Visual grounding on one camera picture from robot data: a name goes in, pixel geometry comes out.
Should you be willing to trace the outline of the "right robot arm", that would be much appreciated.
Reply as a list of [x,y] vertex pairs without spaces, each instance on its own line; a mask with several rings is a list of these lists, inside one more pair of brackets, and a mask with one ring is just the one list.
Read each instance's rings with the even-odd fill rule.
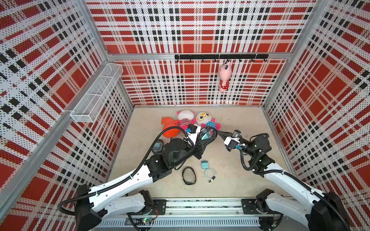
[[349,231],[350,220],[344,205],[333,192],[325,193],[298,179],[271,159],[269,135],[261,133],[251,140],[242,138],[241,132],[219,131],[228,151],[238,149],[242,167],[252,171],[286,191],[294,199],[287,199],[272,190],[264,190],[257,200],[269,210],[279,212],[301,223],[311,231]]

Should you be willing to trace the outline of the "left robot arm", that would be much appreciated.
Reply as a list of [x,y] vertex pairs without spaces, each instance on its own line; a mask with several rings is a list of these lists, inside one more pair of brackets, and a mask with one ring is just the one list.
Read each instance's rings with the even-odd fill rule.
[[148,191],[125,195],[165,178],[191,157],[201,159],[206,146],[217,137],[217,130],[210,126],[195,127],[195,132],[180,127],[176,130],[181,131],[184,138],[171,139],[156,154],[148,150],[135,170],[119,178],[92,188],[85,184],[79,186],[73,198],[58,204],[58,211],[74,216],[78,231],[91,230],[116,214],[149,212],[154,202]]

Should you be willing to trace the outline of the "teal charger bottom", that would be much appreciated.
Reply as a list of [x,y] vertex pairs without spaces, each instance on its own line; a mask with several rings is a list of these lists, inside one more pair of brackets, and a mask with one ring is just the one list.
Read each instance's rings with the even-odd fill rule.
[[201,161],[201,168],[202,169],[208,169],[209,168],[208,161],[206,161],[206,160]]

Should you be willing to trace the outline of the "teal charger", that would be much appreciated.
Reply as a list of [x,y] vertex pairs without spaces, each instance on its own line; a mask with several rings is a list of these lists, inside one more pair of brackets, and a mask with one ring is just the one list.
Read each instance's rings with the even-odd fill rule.
[[206,161],[206,160],[201,161],[201,168],[202,169],[208,169],[209,168],[208,161]]
[[153,152],[160,152],[162,149],[162,144],[160,142],[155,143],[155,145],[152,148]]
[[213,130],[205,131],[201,137],[202,141],[208,140],[213,136]]

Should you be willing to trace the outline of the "teal charger top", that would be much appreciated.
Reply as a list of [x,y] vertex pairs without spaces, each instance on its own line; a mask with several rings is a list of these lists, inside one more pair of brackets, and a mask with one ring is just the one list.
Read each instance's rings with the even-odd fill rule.
[[160,152],[162,149],[162,144],[160,142],[155,143],[155,145],[152,148],[153,152]]

